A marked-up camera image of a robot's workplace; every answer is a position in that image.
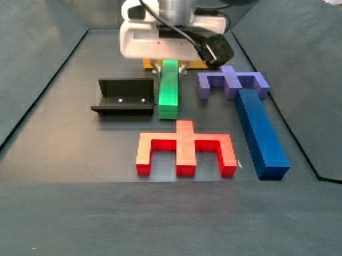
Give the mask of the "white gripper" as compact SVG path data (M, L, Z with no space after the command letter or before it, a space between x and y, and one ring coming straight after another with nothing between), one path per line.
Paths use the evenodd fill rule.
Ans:
M179 74L187 74L189 61L202 61L186 39L162 39L159 28L179 30L201 27L218 34L228 30L228 19L206 14L195 0L126 0L122 5L121 52L126 58L151 60L153 73L161 74L158 60L182 60Z

